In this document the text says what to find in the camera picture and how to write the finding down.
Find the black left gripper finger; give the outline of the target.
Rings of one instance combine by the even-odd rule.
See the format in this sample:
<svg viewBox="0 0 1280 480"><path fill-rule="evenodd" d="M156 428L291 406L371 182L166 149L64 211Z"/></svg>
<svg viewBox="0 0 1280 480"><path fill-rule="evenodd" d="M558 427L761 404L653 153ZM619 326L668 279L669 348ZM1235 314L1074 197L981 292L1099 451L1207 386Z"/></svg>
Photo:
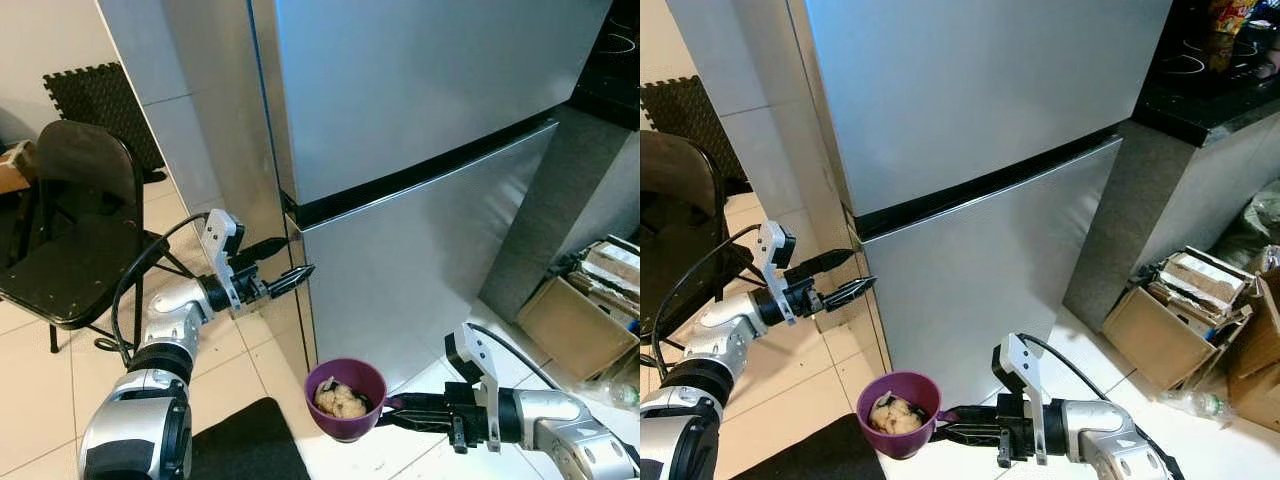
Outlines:
<svg viewBox="0 0 1280 480"><path fill-rule="evenodd" d="M814 275L831 271L855 255L854 250L828 250L813 259L800 262L795 268L785 271L785 280L788 285L796 285Z"/></svg>
<svg viewBox="0 0 1280 480"><path fill-rule="evenodd" d="M279 298L306 283L314 271L315 266L310 264L292 268L268 283L268 293L271 298Z"/></svg>
<svg viewBox="0 0 1280 480"><path fill-rule="evenodd" d="M261 239L260 242L243 247L236 255L236 273L241 273L248 268L255 266L259 261L270 259L280 250L287 247L289 241L285 237L271 237Z"/></svg>
<svg viewBox="0 0 1280 480"><path fill-rule="evenodd" d="M826 294L826 312L835 312L861 298L877 280L877 276L861 276L835 288Z"/></svg>

